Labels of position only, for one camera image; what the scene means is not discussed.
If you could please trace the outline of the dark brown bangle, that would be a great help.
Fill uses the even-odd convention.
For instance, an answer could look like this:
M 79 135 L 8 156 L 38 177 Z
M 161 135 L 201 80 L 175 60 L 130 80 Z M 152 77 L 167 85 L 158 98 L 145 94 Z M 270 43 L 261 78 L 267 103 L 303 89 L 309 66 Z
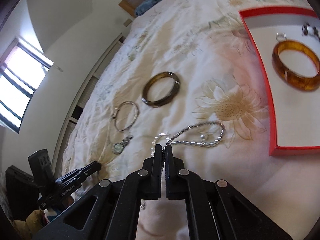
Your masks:
M 180 78 L 173 72 L 161 72 L 148 80 L 142 90 L 141 100 L 147 106 L 158 108 L 174 100 L 180 91 Z

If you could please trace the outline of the floral bed quilt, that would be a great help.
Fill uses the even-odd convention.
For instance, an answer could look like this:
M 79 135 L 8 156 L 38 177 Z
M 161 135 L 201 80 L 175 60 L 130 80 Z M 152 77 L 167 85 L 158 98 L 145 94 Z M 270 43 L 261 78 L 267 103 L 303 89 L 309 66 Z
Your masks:
M 73 198 L 102 179 L 118 181 L 140 169 L 159 133 L 221 120 L 226 133 L 219 145 L 175 145 L 174 156 L 205 180 L 227 180 L 293 239 L 304 239 L 319 217 L 319 156 L 269 156 L 266 88 L 239 16 L 242 9 L 269 5 L 308 7 L 306 0 L 163 0 L 136 18 L 63 154 L 64 173 L 93 160 L 102 165 Z M 171 103 L 152 108 L 142 102 L 142 90 L 161 72 L 177 74 L 180 91 Z M 118 132 L 111 117 L 128 100 L 139 116 L 131 129 Z M 123 152 L 113 154 L 113 145 L 129 135 Z

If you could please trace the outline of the silver wristwatch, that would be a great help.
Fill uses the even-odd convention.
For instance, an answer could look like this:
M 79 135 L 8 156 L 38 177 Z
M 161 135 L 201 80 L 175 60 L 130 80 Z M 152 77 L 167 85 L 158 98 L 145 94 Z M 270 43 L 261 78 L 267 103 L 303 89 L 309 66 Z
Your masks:
M 133 136 L 129 135 L 125 137 L 121 142 L 116 142 L 112 147 L 113 154 L 116 154 L 116 155 L 121 154 L 132 139 L 133 139 Z

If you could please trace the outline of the amber bangle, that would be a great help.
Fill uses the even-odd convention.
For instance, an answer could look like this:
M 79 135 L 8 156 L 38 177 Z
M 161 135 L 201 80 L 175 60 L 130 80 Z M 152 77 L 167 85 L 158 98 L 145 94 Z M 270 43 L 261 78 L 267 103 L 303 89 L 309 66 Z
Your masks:
M 319 88 L 319 57 L 305 44 L 295 40 L 277 43 L 272 62 L 278 75 L 292 87 L 303 91 Z

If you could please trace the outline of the low white wall cabinet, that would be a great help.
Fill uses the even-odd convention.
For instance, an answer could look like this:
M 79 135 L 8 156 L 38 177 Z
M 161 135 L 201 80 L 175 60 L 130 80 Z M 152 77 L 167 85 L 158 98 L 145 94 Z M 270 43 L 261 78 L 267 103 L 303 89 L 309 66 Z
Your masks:
M 116 39 L 108 46 L 98 61 L 95 63 L 84 82 L 80 86 L 76 96 L 67 112 L 67 116 L 63 122 L 59 137 L 55 146 L 52 159 L 52 170 L 56 177 L 62 174 L 63 153 L 67 148 L 69 137 L 83 113 L 95 85 L 99 81 L 102 73 L 110 64 L 116 52 L 122 46 L 125 40 L 123 34 L 119 34 Z

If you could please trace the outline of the red jewelry box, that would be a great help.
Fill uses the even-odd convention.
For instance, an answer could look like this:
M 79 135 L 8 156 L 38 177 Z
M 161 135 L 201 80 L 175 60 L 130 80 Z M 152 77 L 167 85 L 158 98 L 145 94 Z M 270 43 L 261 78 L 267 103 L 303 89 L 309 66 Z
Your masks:
M 319 153 L 319 88 L 303 91 L 285 82 L 272 62 L 274 46 L 285 40 L 305 44 L 319 56 L 311 9 L 293 6 L 256 7 L 239 12 L 260 61 L 270 113 L 270 155 Z

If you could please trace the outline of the thin silver bangle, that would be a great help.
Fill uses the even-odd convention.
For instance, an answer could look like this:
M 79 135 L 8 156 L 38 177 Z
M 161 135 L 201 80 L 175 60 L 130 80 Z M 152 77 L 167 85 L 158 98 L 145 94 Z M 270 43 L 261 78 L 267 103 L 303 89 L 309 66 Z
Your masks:
M 116 131 L 125 132 L 131 129 L 139 116 L 139 107 L 133 101 L 124 101 L 115 109 L 111 117 Z

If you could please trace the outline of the window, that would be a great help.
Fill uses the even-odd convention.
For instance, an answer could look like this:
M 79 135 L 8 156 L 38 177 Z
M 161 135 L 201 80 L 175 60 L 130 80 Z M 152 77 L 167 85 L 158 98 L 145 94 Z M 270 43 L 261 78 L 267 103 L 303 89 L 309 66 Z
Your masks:
M 1 56 L 1 124 L 20 132 L 29 103 L 53 64 L 27 41 L 11 42 Z

